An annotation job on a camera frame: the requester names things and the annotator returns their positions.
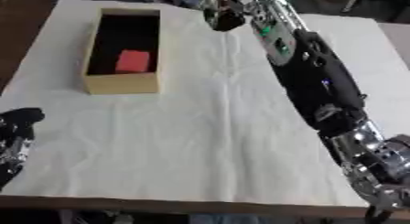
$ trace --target table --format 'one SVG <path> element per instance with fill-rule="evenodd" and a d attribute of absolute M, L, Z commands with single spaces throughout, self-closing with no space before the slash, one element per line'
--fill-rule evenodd
<path fill-rule="evenodd" d="M 4 86 L 18 68 L 47 20 L 55 2 L 52 0 L 0 1 L 0 87 Z M 229 202 L 185 202 L 126 200 L 78 197 L 0 196 L 0 208 L 82 208 L 125 209 L 165 213 L 253 213 L 265 215 L 361 218 L 365 208 L 313 207 L 294 205 L 260 205 Z M 394 214 L 397 219 L 410 219 L 406 211 Z"/>

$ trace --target white tablecloth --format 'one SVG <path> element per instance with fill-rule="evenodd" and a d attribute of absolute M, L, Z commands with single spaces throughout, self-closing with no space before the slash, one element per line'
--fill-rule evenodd
<path fill-rule="evenodd" d="M 81 61 L 100 7 L 161 10 L 158 94 L 91 96 Z M 410 133 L 410 73 L 369 19 L 303 16 L 345 62 L 386 136 Z M 298 116 L 248 26 L 169 5 L 60 0 L 0 99 L 40 107 L 3 194 L 363 206 Z"/>

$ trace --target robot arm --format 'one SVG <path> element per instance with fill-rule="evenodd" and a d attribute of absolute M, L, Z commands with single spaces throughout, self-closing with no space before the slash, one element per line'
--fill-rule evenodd
<path fill-rule="evenodd" d="M 354 79 L 318 33 L 285 0 L 203 0 L 206 21 L 227 31 L 251 27 L 288 98 L 318 131 L 351 187 L 371 206 L 410 208 L 410 137 L 384 139 L 367 116 Z"/>

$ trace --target green component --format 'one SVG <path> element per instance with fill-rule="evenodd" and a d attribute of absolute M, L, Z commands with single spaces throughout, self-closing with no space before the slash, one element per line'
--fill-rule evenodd
<path fill-rule="evenodd" d="M 265 27 L 261 31 L 261 36 L 266 37 L 266 35 L 271 31 L 271 27 Z"/>
<path fill-rule="evenodd" d="M 281 54 L 287 53 L 289 51 L 289 48 L 282 40 L 282 38 L 279 38 L 275 41 L 275 47 Z"/>

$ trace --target red cube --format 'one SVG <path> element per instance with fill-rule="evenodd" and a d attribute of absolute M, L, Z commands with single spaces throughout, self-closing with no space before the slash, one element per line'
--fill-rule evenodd
<path fill-rule="evenodd" d="M 148 71 L 149 52 L 123 50 L 117 60 L 115 73 L 140 73 Z"/>

